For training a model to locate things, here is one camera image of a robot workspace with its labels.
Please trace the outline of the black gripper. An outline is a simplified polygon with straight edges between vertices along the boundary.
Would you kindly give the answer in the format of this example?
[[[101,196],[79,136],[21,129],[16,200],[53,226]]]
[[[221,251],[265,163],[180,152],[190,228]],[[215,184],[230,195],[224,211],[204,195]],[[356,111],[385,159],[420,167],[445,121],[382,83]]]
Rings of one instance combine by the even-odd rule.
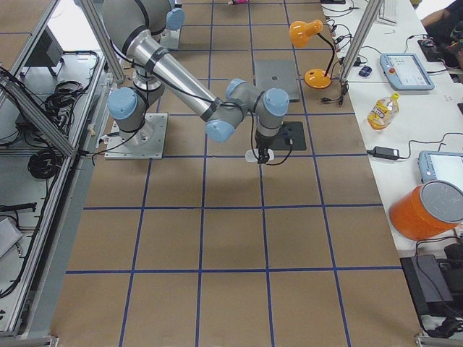
[[[262,153],[264,153],[264,163],[265,164],[271,159],[268,149],[271,148],[275,139],[276,139],[276,135],[268,137],[268,136],[261,134],[260,132],[255,133],[255,140],[256,140],[257,149],[258,149],[258,164],[263,163]]]

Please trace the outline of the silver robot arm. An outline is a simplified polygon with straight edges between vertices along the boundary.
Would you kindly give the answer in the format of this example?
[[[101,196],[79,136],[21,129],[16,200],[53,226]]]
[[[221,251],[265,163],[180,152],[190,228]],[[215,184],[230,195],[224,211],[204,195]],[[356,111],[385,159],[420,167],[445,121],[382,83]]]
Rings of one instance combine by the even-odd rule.
[[[185,13],[181,1],[144,1],[148,11],[148,28],[162,46],[176,51],[179,48],[181,27]]]
[[[188,72],[159,42],[165,30],[183,26],[184,12],[176,1],[105,1],[103,23],[112,43],[136,68],[160,80],[205,122],[205,132],[216,142],[227,141],[246,115],[257,117],[255,138],[246,152],[249,162],[271,165],[271,145],[289,107],[280,88],[263,90],[233,79],[226,98],[217,98]]]

